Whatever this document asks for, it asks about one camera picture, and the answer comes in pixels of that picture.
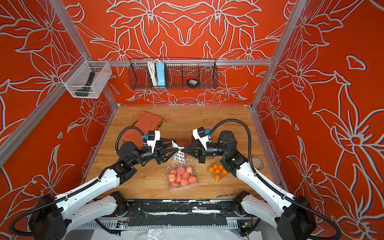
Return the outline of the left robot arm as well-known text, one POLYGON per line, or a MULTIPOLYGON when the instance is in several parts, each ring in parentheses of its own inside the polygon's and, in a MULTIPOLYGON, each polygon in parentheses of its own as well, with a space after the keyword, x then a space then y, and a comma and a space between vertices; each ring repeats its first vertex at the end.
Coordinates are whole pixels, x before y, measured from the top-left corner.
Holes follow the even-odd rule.
POLYGON ((160 131, 144 134, 137 127, 126 127, 116 140, 115 151, 119 157, 116 163, 75 189, 55 197, 44 195, 35 208, 10 223, 10 233, 35 240, 61 240, 75 227, 75 215, 79 210, 85 209, 86 204, 94 198, 131 179, 137 172, 136 165, 143 167, 151 160, 159 165, 166 163, 178 151, 173 143, 172 139, 162 138, 160 131), (122 135, 130 129, 139 132, 143 148, 138 148, 133 142, 120 144, 122 135))

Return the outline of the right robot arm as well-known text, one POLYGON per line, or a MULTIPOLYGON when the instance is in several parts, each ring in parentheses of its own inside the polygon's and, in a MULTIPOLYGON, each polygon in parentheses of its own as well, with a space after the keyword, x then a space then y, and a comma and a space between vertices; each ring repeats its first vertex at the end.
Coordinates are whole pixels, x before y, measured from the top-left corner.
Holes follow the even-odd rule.
POLYGON ((194 143, 182 148, 182 152, 204 163, 207 156, 220 156, 224 169, 234 177, 250 186, 261 200, 251 194, 241 192, 236 201, 247 213, 258 217, 275 228, 283 240, 317 240, 313 232, 317 228, 316 218, 320 218, 335 229, 331 240, 342 237, 340 227, 324 214, 312 209, 311 203, 304 196, 293 194, 278 187, 270 179, 257 170, 252 161, 252 135, 249 127, 242 121, 233 119, 233 123, 242 125, 247 133, 248 157, 243 156, 237 149, 238 142, 231 131, 222 131, 218 141, 213 143, 211 136, 221 125, 230 122, 229 119, 216 124, 212 130, 203 127, 193 130, 194 143))

